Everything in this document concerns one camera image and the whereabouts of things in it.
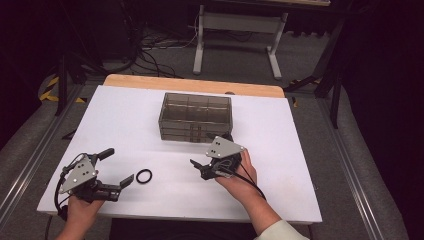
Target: stand leg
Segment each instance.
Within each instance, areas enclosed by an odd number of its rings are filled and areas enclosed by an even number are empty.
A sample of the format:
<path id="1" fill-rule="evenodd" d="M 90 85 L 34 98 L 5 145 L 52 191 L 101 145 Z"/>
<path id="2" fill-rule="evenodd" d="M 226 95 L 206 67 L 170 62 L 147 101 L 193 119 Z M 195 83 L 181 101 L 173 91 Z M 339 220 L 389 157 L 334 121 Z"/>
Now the stand leg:
<path id="1" fill-rule="evenodd" d="M 287 16 L 287 13 L 283 13 L 283 16 L 281 16 L 281 21 L 274 35 L 274 44 L 272 45 L 272 47 L 267 47 L 269 62 L 271 63 L 272 72 L 276 80 L 281 80 L 282 77 L 280 67 L 278 66 L 277 57 L 275 56 L 275 52 L 277 51 L 278 44 L 280 43 L 281 35 L 283 34 L 284 26 L 287 22 Z"/>
<path id="2" fill-rule="evenodd" d="M 205 6 L 200 5 L 199 10 L 199 28 L 197 33 L 197 48 L 196 56 L 194 58 L 193 73 L 199 75 L 202 71 L 202 58 L 203 58 L 203 21 L 204 21 Z"/>

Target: dark background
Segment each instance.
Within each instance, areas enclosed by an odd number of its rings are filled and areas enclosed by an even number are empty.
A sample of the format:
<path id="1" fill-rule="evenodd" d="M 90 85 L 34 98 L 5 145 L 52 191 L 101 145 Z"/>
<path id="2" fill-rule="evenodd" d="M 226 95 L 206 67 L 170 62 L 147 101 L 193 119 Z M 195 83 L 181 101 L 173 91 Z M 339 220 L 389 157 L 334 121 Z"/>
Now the dark background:
<path id="1" fill-rule="evenodd" d="M 134 20 L 147 21 L 181 36 L 190 31 L 186 26 L 194 22 L 197 7 L 184 5 L 183 1 L 171 1 L 163 7 L 164 2 L 139 1 L 139 8 L 132 8 L 133 19 L 127 19 L 118 1 L 113 0 L 104 4 L 95 0 L 73 1 L 71 5 L 63 1 L 63 6 L 51 0 L 3 1 L 0 7 L 0 148 L 40 106 L 40 84 L 56 71 L 65 49 L 80 52 L 101 64 L 104 59 L 122 59 L 128 55 Z M 216 10 L 234 11 L 219 7 Z M 419 1 L 382 1 L 368 18 L 348 21 L 333 56 L 336 62 L 347 54 L 350 57 L 343 86 L 411 239 L 422 235 L 424 225 L 420 215 L 424 212 L 421 191 L 424 184 L 423 10 Z M 111 22 L 97 21 L 87 17 L 90 11 L 113 17 L 109 18 Z M 101 28 L 100 24 L 109 27 Z M 293 31 L 295 35 L 301 32 L 322 35 L 331 32 L 334 26 L 331 17 L 292 14 L 285 31 Z M 105 38 L 106 31 L 115 35 Z M 361 41 L 352 41 L 359 35 L 363 37 Z M 349 49 L 355 51 L 344 50 L 352 44 L 354 47 Z"/>

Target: table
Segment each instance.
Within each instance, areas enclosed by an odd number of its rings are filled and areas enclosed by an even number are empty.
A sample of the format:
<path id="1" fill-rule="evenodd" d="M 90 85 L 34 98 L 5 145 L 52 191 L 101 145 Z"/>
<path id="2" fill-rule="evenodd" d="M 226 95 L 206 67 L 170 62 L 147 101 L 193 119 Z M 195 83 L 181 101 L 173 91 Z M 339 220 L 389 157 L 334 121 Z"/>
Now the table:
<path id="1" fill-rule="evenodd" d="M 105 85 L 96 90 L 37 210 L 56 214 L 55 185 L 62 167 L 77 154 L 113 147 L 115 154 L 96 165 L 99 180 L 118 184 L 143 168 L 153 172 L 153 179 L 146 185 L 132 183 L 122 191 L 118 202 L 106 202 L 99 214 L 115 218 L 249 222 L 243 207 L 224 188 L 213 180 L 201 179 L 199 171 L 190 164 L 189 159 L 209 163 L 210 158 L 204 153 L 209 144 L 160 139 L 158 118 L 164 93 L 181 92 L 185 87 L 190 89 L 188 93 L 240 94 L 225 95 L 231 97 L 233 104 L 232 134 L 238 144 L 249 148 L 258 172 L 258 186 L 268 202 L 289 222 L 322 221 L 281 88 L 122 75 L 108 76 Z M 252 87 L 263 93 L 252 91 Z"/>

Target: wrist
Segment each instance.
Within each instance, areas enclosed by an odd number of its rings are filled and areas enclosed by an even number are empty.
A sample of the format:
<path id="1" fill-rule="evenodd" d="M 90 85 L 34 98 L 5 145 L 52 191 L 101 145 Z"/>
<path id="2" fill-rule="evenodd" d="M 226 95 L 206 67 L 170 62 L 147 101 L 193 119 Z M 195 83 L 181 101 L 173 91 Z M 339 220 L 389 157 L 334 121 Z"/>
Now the wrist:
<path id="1" fill-rule="evenodd" d="M 259 193 L 249 194 L 248 196 L 238 200 L 246 209 L 250 208 L 251 206 L 266 203 L 266 200 Z"/>

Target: black ring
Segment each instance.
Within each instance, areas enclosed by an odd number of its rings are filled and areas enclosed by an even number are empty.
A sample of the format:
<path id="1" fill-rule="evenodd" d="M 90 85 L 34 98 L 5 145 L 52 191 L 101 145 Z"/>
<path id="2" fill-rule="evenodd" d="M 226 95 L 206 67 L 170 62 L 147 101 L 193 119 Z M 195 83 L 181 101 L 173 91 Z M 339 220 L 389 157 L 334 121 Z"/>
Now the black ring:
<path id="1" fill-rule="evenodd" d="M 142 182 L 142 181 L 140 181 L 140 180 L 138 179 L 138 177 L 140 176 L 140 174 L 142 174 L 142 173 L 144 173 L 144 172 L 148 172 L 148 173 L 150 173 L 150 177 L 149 177 L 149 179 L 147 179 L 146 181 Z M 135 180 L 137 180 L 137 182 L 138 182 L 138 183 L 146 184 L 146 183 L 150 182 L 150 180 L 152 180 L 152 177 L 153 177 L 153 173 L 152 173 L 152 171 L 150 171 L 149 169 L 143 169 L 143 170 L 141 170 L 140 172 L 138 172 L 138 173 L 137 173 L 137 175 L 136 175 L 136 177 L 135 177 Z"/>

